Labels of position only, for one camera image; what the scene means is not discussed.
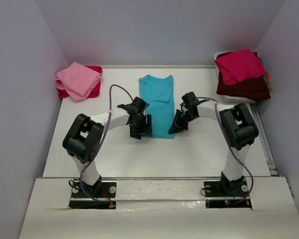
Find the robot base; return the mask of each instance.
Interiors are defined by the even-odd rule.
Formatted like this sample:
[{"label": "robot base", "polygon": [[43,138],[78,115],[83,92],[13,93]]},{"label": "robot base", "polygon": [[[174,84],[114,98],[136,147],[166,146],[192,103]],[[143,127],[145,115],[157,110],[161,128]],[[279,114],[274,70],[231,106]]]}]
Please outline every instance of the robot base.
[{"label": "robot base", "polygon": [[204,190],[206,208],[251,208],[251,200],[248,196],[241,201],[249,190],[245,177],[235,181],[228,181],[225,175],[221,174],[220,181],[205,181]]},{"label": "robot base", "polygon": [[[72,188],[69,207],[72,209],[115,209],[116,208],[116,182],[102,181],[102,186],[93,196],[100,202],[95,202],[84,194],[81,189],[79,180],[74,180],[73,186],[79,190]],[[105,198],[102,191],[105,190],[108,198]]]}]

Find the magenta cloth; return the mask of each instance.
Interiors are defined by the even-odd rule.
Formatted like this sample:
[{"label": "magenta cloth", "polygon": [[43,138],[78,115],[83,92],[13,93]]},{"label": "magenta cloth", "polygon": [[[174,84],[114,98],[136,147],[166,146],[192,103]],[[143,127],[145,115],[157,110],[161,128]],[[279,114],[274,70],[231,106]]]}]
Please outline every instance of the magenta cloth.
[{"label": "magenta cloth", "polygon": [[78,102],[90,95],[101,78],[102,74],[99,72],[74,62],[56,74],[55,86],[59,90],[66,90],[69,96]]},{"label": "magenta cloth", "polygon": [[223,74],[225,85],[235,85],[237,82],[258,78],[266,73],[263,64],[249,49],[231,52],[217,58],[215,63]]}]

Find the blue cloth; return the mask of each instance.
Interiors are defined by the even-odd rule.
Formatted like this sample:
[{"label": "blue cloth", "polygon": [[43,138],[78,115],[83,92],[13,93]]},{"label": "blue cloth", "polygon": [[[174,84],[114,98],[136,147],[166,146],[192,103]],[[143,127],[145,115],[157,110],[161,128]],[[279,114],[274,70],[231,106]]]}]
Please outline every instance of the blue cloth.
[{"label": "blue cloth", "polygon": [[168,130],[174,120],[174,80],[146,75],[139,79],[140,97],[149,104],[146,114],[151,114],[153,137],[174,138]]}]

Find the light pink towel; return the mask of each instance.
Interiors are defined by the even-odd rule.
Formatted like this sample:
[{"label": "light pink towel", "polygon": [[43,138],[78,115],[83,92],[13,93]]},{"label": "light pink towel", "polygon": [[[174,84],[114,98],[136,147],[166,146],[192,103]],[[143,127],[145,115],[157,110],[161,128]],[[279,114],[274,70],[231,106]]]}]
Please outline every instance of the light pink towel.
[{"label": "light pink towel", "polygon": [[55,86],[59,90],[66,90],[78,102],[89,96],[101,78],[102,74],[74,62],[56,74]]},{"label": "light pink towel", "polygon": [[223,74],[225,85],[235,85],[250,78],[258,78],[266,73],[260,60],[251,50],[231,52],[215,60],[219,71]]}]

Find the pile of clothes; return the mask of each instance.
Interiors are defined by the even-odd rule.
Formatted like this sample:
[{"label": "pile of clothes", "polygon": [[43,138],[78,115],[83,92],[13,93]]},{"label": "pile of clothes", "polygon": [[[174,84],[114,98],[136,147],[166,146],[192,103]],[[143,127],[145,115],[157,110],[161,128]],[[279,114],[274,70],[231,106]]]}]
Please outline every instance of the pile of clothes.
[{"label": "pile of clothes", "polygon": [[269,74],[256,52],[241,50],[219,54],[217,94],[243,97],[255,102],[270,98]]},{"label": "pile of clothes", "polygon": [[95,98],[100,94],[102,67],[82,66],[74,62],[56,74],[55,87],[59,97],[71,97],[75,102]]}]

